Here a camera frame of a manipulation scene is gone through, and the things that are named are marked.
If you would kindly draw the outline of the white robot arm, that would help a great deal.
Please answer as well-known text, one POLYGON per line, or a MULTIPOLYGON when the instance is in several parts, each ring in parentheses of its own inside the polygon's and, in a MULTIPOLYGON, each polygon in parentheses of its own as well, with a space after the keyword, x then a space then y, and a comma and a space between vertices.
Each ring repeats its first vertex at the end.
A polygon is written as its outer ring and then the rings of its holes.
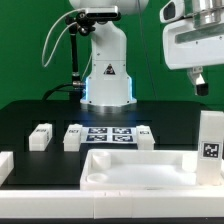
MULTIPOLYGON (((69 0, 78 11, 79 32, 91 36, 92 71, 80 103, 116 111, 136 104, 126 71, 126 35, 114 25, 145 10, 149 0, 69 0)), ((170 0, 160 10, 163 51, 171 70, 185 69, 199 96, 208 94, 205 66, 224 64, 224 0, 170 0)))

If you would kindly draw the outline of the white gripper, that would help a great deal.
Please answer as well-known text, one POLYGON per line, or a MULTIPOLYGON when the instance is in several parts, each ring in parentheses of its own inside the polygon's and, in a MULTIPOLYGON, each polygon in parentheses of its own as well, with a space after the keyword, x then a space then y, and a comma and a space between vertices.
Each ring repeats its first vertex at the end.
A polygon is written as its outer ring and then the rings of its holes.
POLYGON ((224 64, 224 0, 170 0, 160 10, 164 58, 170 69, 187 70, 197 96, 207 96, 203 68, 224 64))

